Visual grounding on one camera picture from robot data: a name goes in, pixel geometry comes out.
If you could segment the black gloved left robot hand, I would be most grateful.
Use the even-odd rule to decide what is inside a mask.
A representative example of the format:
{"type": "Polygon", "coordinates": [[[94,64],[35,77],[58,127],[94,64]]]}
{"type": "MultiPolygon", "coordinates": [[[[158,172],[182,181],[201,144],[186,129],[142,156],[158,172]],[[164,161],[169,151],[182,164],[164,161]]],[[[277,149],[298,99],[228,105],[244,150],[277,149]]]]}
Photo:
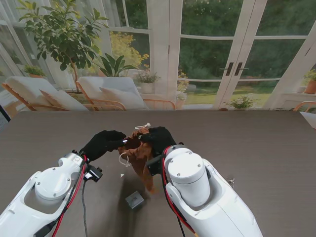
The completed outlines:
{"type": "Polygon", "coordinates": [[[103,130],[95,134],[91,140],[79,151],[89,161],[95,161],[106,152],[112,152],[124,146],[126,135],[115,130],[103,130]]]}

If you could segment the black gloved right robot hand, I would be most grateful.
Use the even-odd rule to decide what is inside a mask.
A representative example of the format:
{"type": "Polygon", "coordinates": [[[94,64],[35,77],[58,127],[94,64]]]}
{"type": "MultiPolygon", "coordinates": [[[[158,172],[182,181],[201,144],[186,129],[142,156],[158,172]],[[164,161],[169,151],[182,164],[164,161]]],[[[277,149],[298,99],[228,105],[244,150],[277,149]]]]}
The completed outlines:
{"type": "Polygon", "coordinates": [[[149,128],[149,133],[141,135],[140,140],[151,145],[153,157],[161,155],[166,148],[176,145],[171,133],[162,126],[149,128]]]}

